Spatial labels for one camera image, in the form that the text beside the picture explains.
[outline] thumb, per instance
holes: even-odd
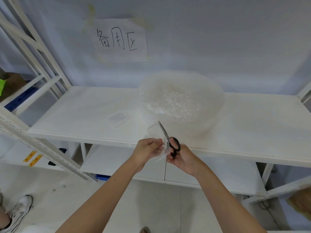
[[[154,141],[154,143],[148,145],[148,149],[150,150],[150,152],[152,152],[155,149],[157,149],[160,145],[161,145],[161,141],[156,140],[156,141]]]

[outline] yellow warning label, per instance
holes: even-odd
[[[33,165],[35,165],[41,158],[42,158],[42,154],[39,154],[36,158],[34,158],[34,160],[33,161],[31,161],[29,164],[28,164],[28,166],[29,167],[32,167]]]
[[[36,153],[36,151],[31,152],[23,161],[27,163]]]

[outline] white paper sign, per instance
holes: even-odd
[[[148,61],[145,29],[132,19],[95,19],[91,38],[105,62]]]

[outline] hand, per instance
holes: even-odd
[[[130,159],[137,165],[136,173],[140,172],[146,162],[161,154],[164,150],[162,139],[147,138],[139,140]]]
[[[176,142],[171,137],[170,142],[173,147],[178,148]],[[175,165],[180,170],[188,173],[191,176],[194,176],[195,171],[200,164],[204,163],[197,157],[185,144],[180,144],[180,152],[177,152],[175,157],[172,157],[171,153],[167,155],[166,161]]]

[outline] scissors blade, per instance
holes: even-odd
[[[170,140],[169,140],[169,135],[168,135],[167,132],[165,131],[165,129],[164,129],[163,125],[160,123],[160,121],[159,121],[159,124],[160,124],[160,127],[161,127],[161,129],[162,129],[162,131],[163,131],[165,137],[168,139],[169,143],[171,143]]]

